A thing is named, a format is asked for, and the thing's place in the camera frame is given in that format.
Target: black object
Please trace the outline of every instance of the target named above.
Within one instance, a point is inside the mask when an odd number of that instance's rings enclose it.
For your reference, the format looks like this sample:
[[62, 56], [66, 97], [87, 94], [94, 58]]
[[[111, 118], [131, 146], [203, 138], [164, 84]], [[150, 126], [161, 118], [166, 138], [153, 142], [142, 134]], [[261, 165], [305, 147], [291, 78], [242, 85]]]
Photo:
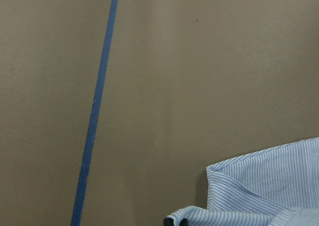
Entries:
[[[164, 226], [174, 226], [174, 220], [170, 219], [170, 218], [165, 218], [163, 220], [163, 224]], [[188, 220], [187, 219], [183, 219], [180, 223], [179, 226], [188, 226]]]

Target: folded cloth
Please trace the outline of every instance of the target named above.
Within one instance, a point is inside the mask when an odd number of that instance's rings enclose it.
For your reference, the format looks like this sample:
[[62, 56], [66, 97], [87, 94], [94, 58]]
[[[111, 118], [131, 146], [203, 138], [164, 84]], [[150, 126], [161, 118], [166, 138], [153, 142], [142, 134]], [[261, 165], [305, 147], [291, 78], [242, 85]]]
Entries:
[[319, 226], [319, 138], [235, 157], [206, 168], [207, 209], [168, 216], [178, 226]]

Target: blue and white striped fabric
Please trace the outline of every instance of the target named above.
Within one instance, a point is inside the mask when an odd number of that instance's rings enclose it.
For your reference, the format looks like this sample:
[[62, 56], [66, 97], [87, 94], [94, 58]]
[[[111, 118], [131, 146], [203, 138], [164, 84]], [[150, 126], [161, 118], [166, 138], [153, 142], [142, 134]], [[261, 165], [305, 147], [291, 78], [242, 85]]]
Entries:
[[207, 167], [207, 209], [168, 216], [178, 226], [319, 226], [319, 138]]

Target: blue tape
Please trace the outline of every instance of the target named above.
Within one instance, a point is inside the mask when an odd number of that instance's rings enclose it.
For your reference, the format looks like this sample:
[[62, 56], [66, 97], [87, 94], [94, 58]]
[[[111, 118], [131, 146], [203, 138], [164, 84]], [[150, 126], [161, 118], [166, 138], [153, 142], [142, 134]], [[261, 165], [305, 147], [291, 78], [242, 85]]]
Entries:
[[118, 0], [112, 0], [108, 24], [106, 28], [106, 34], [104, 38], [98, 79], [95, 86], [92, 112], [90, 116], [90, 122], [89, 122], [89, 127], [88, 127], [88, 131], [86, 135], [85, 146], [84, 146], [81, 171], [80, 171], [78, 186], [76, 190], [71, 226], [79, 226], [81, 222], [81, 215], [82, 215], [83, 204], [85, 199], [87, 178], [89, 176], [89, 171], [90, 171], [92, 150], [93, 150], [94, 141], [95, 141], [96, 129], [97, 129], [98, 118], [100, 113], [100, 106], [102, 101], [103, 88], [105, 83], [106, 70], [107, 70], [107, 65], [109, 61], [109, 54], [110, 54], [110, 48], [111, 48], [111, 41], [112, 41], [117, 5], [118, 5]]

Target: cloth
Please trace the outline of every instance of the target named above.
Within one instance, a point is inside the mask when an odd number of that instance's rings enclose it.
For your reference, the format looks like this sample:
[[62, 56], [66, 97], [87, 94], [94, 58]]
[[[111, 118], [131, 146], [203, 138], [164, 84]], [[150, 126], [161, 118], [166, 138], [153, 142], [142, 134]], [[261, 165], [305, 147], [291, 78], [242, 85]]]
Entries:
[[235, 157], [206, 168], [207, 209], [168, 216], [178, 226], [319, 226], [319, 138]]

